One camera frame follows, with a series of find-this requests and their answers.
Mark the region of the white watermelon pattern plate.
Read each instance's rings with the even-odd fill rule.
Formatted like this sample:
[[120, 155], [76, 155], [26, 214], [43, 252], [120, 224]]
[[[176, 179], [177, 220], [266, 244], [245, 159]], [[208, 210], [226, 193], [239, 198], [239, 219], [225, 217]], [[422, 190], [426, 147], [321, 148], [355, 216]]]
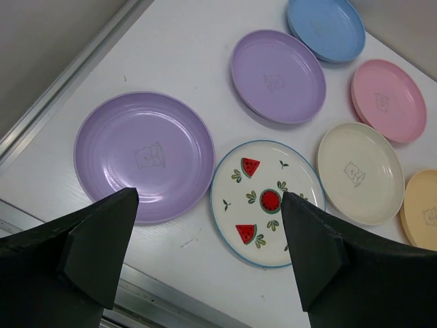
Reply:
[[283, 143], [248, 141], [219, 162], [210, 189], [212, 217], [237, 257], [262, 268], [291, 265], [281, 216], [285, 192], [326, 208], [317, 173], [305, 157]]

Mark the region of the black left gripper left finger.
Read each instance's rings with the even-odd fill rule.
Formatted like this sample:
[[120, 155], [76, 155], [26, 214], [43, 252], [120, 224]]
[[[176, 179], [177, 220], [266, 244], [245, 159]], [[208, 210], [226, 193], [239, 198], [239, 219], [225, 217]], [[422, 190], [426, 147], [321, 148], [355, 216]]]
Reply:
[[2, 327], [98, 327], [114, 306], [139, 196], [124, 188], [1, 239]]

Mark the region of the blue plastic plate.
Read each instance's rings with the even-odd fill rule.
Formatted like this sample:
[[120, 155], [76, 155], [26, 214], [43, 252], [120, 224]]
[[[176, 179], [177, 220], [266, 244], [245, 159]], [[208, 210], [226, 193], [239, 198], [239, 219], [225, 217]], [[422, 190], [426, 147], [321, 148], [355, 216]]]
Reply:
[[323, 61], [350, 62], [365, 48], [364, 24], [349, 1], [289, 1], [286, 17], [292, 35]]

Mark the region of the aluminium table frame rail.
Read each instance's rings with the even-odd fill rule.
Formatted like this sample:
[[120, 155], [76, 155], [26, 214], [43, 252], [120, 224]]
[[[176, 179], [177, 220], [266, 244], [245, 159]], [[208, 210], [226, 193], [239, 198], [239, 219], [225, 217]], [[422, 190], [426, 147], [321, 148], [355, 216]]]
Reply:
[[[151, 1], [128, 1], [32, 104], [1, 142], [1, 177], [61, 110]], [[122, 267], [115, 306], [103, 310], [99, 327], [243, 327], [232, 318], [129, 265]]]

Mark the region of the orange plastic plate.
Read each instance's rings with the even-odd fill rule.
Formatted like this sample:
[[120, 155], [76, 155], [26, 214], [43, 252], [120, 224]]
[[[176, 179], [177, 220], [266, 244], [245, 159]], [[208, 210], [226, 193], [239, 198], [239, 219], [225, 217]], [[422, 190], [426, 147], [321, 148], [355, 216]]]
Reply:
[[400, 218], [413, 246], [436, 251], [435, 169], [417, 172], [408, 181]]

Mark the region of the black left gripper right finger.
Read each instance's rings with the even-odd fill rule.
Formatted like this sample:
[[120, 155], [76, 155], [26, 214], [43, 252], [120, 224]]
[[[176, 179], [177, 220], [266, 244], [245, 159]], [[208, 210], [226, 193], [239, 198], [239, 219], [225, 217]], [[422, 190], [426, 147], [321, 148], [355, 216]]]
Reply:
[[389, 240], [285, 192], [281, 216], [312, 327], [435, 327], [436, 252]]

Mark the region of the lilac plastic plate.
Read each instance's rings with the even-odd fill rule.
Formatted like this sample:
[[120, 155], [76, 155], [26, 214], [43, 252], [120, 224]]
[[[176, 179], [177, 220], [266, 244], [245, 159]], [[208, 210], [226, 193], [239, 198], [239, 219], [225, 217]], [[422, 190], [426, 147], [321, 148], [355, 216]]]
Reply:
[[208, 190], [214, 166], [212, 136], [201, 117], [156, 92], [121, 94], [102, 103], [74, 143], [74, 169], [84, 192], [96, 202], [135, 188], [138, 225], [189, 211]]
[[243, 36], [230, 61], [234, 87], [256, 114], [280, 124], [317, 115], [326, 99], [326, 78], [315, 55], [296, 38], [262, 29]]

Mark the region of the pink plastic plate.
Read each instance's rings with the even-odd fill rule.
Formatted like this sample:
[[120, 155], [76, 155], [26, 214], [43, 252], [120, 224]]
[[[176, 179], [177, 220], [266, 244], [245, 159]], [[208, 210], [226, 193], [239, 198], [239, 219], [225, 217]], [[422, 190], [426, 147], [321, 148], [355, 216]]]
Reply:
[[359, 118], [387, 139], [410, 143], [427, 123], [424, 97], [403, 69], [383, 59], [370, 59], [355, 71], [351, 98]]

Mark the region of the cream plastic plate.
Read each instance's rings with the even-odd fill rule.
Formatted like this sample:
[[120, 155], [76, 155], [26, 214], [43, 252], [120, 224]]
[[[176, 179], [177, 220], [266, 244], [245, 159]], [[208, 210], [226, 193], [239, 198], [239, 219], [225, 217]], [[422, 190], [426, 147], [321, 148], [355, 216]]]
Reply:
[[366, 226], [392, 219], [404, 200], [404, 172], [391, 144], [375, 129], [347, 122], [323, 136], [317, 169], [332, 206]]

